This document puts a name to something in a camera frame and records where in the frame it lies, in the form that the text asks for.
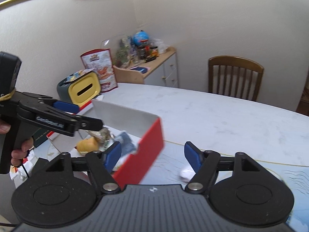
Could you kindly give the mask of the person left hand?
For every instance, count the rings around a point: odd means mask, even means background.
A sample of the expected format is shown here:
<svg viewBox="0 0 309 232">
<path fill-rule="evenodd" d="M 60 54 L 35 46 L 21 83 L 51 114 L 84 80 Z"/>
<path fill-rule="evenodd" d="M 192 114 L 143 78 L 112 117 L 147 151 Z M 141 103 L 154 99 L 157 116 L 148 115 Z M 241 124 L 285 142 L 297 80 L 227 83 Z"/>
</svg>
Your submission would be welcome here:
<svg viewBox="0 0 309 232">
<path fill-rule="evenodd" d="M 11 126 L 1 120 L 1 135 L 7 134 L 10 130 Z M 29 138 L 25 140 L 21 144 L 21 148 L 15 149 L 11 153 L 11 165 L 15 167 L 19 167 L 23 164 L 22 160 L 28 156 L 28 150 L 30 150 L 34 145 L 34 140 L 33 138 Z"/>
</svg>

